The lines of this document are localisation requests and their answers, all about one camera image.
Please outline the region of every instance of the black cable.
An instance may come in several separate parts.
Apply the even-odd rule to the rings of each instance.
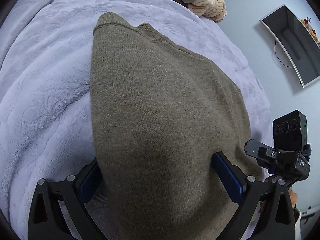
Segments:
[[[276,54],[276,57],[278,58],[277,53],[276,53],[276,44],[277,44],[277,41],[275,41],[275,54]],[[292,66],[287,66],[287,65],[283,64],[280,59],[279,59],[279,61],[280,61],[280,63],[281,63],[282,65],[284,65],[284,66],[286,66],[286,67],[292,67]]]

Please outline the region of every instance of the curved monitor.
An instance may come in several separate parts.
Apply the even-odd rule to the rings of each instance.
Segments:
[[[320,48],[308,29],[286,5],[281,5],[260,21],[289,57],[303,87],[320,78]]]

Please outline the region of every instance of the metal screw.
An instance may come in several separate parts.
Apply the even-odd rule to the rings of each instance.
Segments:
[[[74,176],[74,175],[69,175],[69,176],[67,177],[67,181],[74,181],[75,178],[76,178],[76,176]]]
[[[44,181],[45,181],[44,179],[39,179],[39,180],[38,180],[38,184],[39,184],[39,185],[42,185],[42,184],[44,184]]]
[[[250,181],[250,182],[255,182],[255,181],[256,181],[256,178],[255,178],[254,176],[252,176],[252,175],[249,175],[249,176],[247,177],[247,179],[248,179],[248,181]]]
[[[279,180],[278,180],[278,183],[279,183],[281,186],[283,186],[283,185],[285,184],[285,182],[284,182],[283,179],[279,179]]]

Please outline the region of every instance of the lavender plush blanket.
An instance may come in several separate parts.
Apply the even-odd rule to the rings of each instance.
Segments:
[[[172,0],[19,0],[0,29],[0,208],[21,239],[37,181],[63,180],[95,157],[89,74],[92,31],[105,12],[133,26],[148,22],[215,62],[242,92],[252,137],[272,138],[260,82],[212,20]],[[98,224],[114,239],[108,203],[94,201],[89,212],[105,217]]]

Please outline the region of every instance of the brown knit sweater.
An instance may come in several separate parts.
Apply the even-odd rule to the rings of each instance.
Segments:
[[[93,33],[94,145],[118,238],[215,239],[237,205],[212,154],[260,174],[243,151],[251,136],[240,90],[148,23],[106,13]]]

